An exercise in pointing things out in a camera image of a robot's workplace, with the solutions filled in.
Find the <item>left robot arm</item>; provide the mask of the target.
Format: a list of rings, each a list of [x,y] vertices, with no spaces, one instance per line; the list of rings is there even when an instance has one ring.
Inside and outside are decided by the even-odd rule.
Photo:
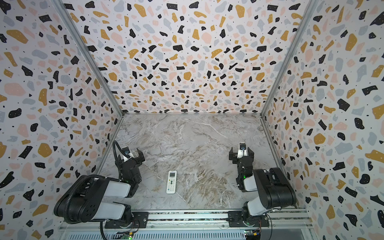
[[[58,200],[54,215],[67,224],[116,221],[126,227],[133,222],[131,206],[108,203],[107,197],[132,198],[139,188],[142,176],[139,167],[145,161],[142,151],[132,152],[121,148],[117,141],[112,144],[118,177],[82,175]]]

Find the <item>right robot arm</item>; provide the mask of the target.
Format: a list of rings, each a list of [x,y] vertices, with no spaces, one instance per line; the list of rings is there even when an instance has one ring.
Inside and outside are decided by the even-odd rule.
[[[237,152],[233,149],[229,151],[229,161],[237,166],[238,189],[243,193],[258,193],[255,199],[244,204],[242,216],[245,219],[258,217],[271,210],[294,206],[297,197],[282,170],[280,168],[254,169],[254,156],[255,153],[245,143],[239,144]]]

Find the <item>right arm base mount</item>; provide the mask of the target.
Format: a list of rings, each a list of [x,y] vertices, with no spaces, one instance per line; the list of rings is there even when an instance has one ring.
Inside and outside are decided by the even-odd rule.
[[[270,226],[267,216],[251,216],[245,211],[228,211],[227,221],[230,228],[263,228]]]

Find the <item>white remote control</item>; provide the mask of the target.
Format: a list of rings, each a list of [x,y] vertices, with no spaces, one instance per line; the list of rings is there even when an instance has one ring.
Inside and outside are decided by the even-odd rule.
[[[176,184],[177,184],[177,171],[169,171],[168,180],[167,180],[167,194],[176,193]]]

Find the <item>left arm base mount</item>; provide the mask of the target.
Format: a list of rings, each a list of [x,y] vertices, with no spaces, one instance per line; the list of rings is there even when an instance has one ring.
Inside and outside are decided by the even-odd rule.
[[[105,229],[116,229],[120,231],[145,229],[149,219],[149,212],[132,212],[119,220],[107,221]]]

